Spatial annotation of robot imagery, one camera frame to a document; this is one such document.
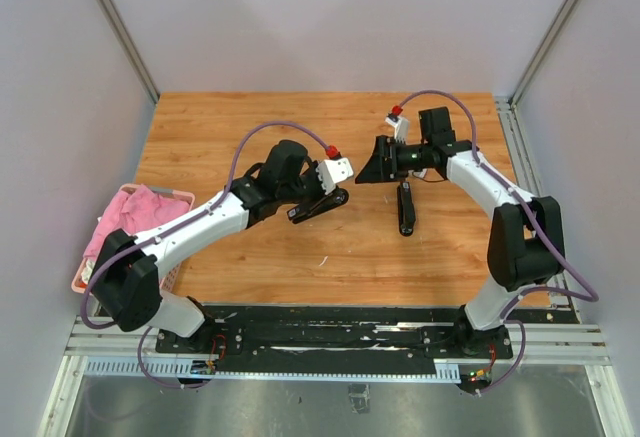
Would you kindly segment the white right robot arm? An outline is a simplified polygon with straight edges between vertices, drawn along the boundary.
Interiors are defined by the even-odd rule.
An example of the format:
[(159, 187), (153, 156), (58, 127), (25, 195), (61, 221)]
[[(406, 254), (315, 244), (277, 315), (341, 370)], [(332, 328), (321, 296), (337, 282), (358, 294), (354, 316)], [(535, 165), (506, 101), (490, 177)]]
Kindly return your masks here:
[(488, 333), (505, 322), (508, 306), (523, 291), (542, 286), (560, 273), (564, 240), (559, 204), (508, 180), (479, 151), (475, 139), (458, 139), (445, 107), (420, 112), (417, 144), (407, 141), (409, 122), (401, 107), (393, 107), (386, 121), (394, 133), (377, 136), (356, 183), (401, 184), (414, 171), (435, 170), (465, 191), (491, 221), (489, 276), (463, 306), (461, 324), (452, 334), (460, 354), (477, 356), (489, 344)]

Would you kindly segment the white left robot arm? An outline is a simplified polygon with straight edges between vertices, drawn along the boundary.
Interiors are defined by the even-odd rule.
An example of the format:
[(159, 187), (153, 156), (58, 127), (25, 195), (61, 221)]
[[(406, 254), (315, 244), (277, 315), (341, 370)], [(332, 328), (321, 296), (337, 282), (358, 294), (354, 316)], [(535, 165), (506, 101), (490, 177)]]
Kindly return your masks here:
[(162, 289), (161, 279), (192, 255), (265, 220), (283, 205), (307, 212), (335, 187), (325, 161), (311, 159), (297, 142), (282, 140), (264, 162), (200, 207), (155, 231), (137, 236), (113, 232), (104, 242), (89, 290), (121, 331), (162, 328), (179, 335), (190, 351), (203, 352), (213, 343), (214, 328), (202, 306)]

